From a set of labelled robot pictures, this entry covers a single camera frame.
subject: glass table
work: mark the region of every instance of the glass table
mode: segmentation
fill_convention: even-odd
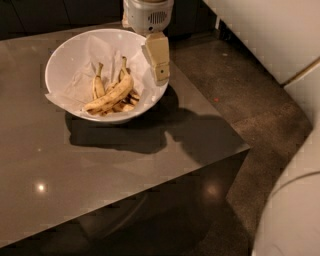
[[[88,249],[92,237],[191,205],[191,195],[199,199],[204,189],[214,202],[227,194],[249,146],[174,60],[162,99],[122,125],[74,117],[46,99],[44,71],[54,49],[81,32],[120,27],[0,42],[2,249],[75,221]],[[233,164],[221,165],[224,159]],[[102,228],[105,209],[112,214]]]

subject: banana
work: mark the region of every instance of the banana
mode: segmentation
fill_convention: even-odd
[[[87,103],[83,108],[85,111],[89,111],[90,113],[98,113],[100,111],[106,112],[109,109],[112,109],[113,105],[117,102],[127,97],[129,92],[133,89],[134,82],[132,76],[127,71],[126,65],[127,58],[122,57],[121,71],[124,73],[122,80],[114,86],[113,90],[109,91],[104,96]]]
[[[96,76],[93,78],[92,87],[93,87],[93,99],[100,98],[106,94],[104,86],[101,81],[101,70],[103,64],[99,62],[99,67],[96,73]]]
[[[130,103],[124,103],[122,101],[115,104],[112,108],[114,112],[127,112],[134,109],[134,106]]]

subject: white chair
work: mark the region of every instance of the white chair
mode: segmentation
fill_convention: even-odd
[[[253,256],[320,255],[319,0],[204,0],[297,102],[313,131],[274,186]]]

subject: food scrap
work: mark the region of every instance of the food scrap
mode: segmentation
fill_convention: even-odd
[[[122,66],[117,80],[104,87],[101,79],[103,64],[99,63],[98,70],[92,81],[93,101],[84,106],[84,110],[92,115],[106,116],[111,113],[133,110],[140,96],[134,90],[133,77],[127,70],[127,58],[122,57]]]

